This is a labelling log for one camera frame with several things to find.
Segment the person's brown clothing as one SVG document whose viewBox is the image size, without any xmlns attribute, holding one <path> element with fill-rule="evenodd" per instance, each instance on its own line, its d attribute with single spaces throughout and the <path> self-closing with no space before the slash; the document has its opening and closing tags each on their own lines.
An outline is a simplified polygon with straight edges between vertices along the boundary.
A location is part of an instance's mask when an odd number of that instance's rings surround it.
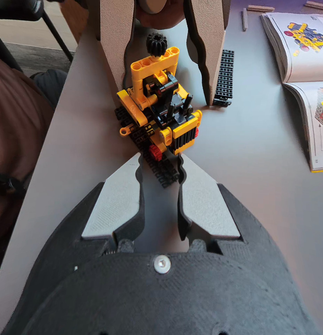
<svg viewBox="0 0 323 335">
<path fill-rule="evenodd" d="M 53 115 L 34 82 L 0 59 L 0 240 L 18 216 Z"/>
</svg>

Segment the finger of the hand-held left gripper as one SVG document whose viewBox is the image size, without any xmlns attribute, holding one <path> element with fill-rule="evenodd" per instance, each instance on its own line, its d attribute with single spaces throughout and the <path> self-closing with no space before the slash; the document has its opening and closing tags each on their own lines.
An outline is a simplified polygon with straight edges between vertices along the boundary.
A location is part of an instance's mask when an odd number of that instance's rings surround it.
<svg viewBox="0 0 323 335">
<path fill-rule="evenodd" d="M 133 40 L 136 14 L 134 0 L 89 0 L 89 23 L 100 41 L 109 82 L 117 91 L 124 88 L 126 56 Z"/>
<path fill-rule="evenodd" d="M 188 34 L 197 50 L 197 64 L 207 106 L 215 97 L 230 0 L 184 0 Z"/>
</svg>

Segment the person's dark trouser leg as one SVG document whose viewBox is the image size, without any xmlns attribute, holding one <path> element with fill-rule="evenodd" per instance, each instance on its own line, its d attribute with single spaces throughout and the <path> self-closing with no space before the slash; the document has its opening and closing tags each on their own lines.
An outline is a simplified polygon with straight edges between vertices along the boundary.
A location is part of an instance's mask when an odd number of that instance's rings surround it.
<svg viewBox="0 0 323 335">
<path fill-rule="evenodd" d="M 34 73 L 30 76 L 53 110 L 58 105 L 67 75 L 67 72 L 60 69 L 47 69 L 45 72 Z"/>
</svg>

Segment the black lego track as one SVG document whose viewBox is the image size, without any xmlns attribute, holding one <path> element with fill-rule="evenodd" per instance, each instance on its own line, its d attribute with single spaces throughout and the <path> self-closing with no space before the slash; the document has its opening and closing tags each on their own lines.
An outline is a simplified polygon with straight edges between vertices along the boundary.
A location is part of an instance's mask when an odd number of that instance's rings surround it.
<svg viewBox="0 0 323 335">
<path fill-rule="evenodd" d="M 155 122 L 151 121 L 140 127 L 135 123 L 125 107 L 118 107 L 114 112 L 121 124 L 120 135 L 122 137 L 130 137 L 139 151 L 142 152 L 144 159 L 162 187 L 167 188 L 178 181 L 179 173 L 168 157 L 162 153 L 161 160 L 155 161 L 149 151 L 150 146 L 153 144 L 152 136 L 157 132 Z"/>
<path fill-rule="evenodd" d="M 224 49 L 213 105 L 227 107 L 233 98 L 234 51 Z"/>
</svg>

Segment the yellow lego bulldozer model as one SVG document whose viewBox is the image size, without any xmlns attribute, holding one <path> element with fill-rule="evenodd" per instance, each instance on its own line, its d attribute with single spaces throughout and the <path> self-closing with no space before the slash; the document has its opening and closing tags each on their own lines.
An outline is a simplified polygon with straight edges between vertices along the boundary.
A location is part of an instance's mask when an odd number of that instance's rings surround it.
<svg viewBox="0 0 323 335">
<path fill-rule="evenodd" d="M 115 115 L 120 135 L 160 162 L 166 151 L 177 155 L 194 144 L 202 112 L 193 109 L 193 95 L 175 77 L 180 50 L 168 48 L 157 32 L 147 36 L 146 46 L 149 56 L 130 66 L 132 86 L 117 93 L 121 107 Z"/>
</svg>

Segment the person's left hand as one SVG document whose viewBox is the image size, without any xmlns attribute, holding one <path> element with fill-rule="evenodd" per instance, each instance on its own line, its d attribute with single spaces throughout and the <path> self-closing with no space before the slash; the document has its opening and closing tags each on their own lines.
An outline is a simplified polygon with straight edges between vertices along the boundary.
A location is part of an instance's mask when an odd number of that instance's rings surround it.
<svg viewBox="0 0 323 335">
<path fill-rule="evenodd" d="M 137 4 L 136 19 L 146 28 L 157 30 L 173 28 L 185 19 L 184 1 L 168 0 L 164 8 L 156 14 L 145 12 L 140 5 Z"/>
</svg>

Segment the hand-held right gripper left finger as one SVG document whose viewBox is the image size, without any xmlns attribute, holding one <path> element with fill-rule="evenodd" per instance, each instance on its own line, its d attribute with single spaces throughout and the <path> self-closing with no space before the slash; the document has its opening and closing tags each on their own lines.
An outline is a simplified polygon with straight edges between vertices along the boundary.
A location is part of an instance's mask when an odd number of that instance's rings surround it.
<svg viewBox="0 0 323 335">
<path fill-rule="evenodd" d="M 144 227 L 143 156 L 136 153 L 105 180 L 81 237 L 118 245 L 134 242 Z"/>
</svg>

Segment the black chair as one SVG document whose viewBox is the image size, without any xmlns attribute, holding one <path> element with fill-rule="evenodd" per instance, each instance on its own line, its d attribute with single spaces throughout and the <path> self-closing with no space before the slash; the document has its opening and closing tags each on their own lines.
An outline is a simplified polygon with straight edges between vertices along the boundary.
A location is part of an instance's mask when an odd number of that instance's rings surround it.
<svg viewBox="0 0 323 335">
<path fill-rule="evenodd" d="M 55 40 L 67 56 L 69 62 L 73 61 L 73 56 L 60 37 L 55 26 L 51 22 L 44 10 L 44 1 L 42 0 L 0 0 L 0 19 L 21 20 L 21 21 L 38 21 L 43 19 Z M 12 54 L 6 48 L 0 39 L 0 59 L 9 67 L 19 70 L 22 69 L 13 58 Z"/>
</svg>

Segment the lego instruction booklet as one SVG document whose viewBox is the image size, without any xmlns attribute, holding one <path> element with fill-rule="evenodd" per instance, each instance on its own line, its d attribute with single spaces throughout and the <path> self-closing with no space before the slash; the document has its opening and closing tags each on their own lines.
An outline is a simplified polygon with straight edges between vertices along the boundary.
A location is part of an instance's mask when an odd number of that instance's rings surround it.
<svg viewBox="0 0 323 335">
<path fill-rule="evenodd" d="M 323 172 L 323 14 L 270 12 L 260 19 L 282 84 L 300 106 L 310 170 Z"/>
</svg>

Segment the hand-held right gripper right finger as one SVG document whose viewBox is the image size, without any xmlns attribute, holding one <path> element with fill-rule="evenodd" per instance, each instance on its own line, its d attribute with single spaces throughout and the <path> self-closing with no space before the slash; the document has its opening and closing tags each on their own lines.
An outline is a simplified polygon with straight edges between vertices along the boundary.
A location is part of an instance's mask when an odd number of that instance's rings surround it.
<svg viewBox="0 0 323 335">
<path fill-rule="evenodd" d="M 180 239 L 234 240 L 240 232 L 218 183 L 185 154 L 178 154 L 177 222 Z"/>
</svg>

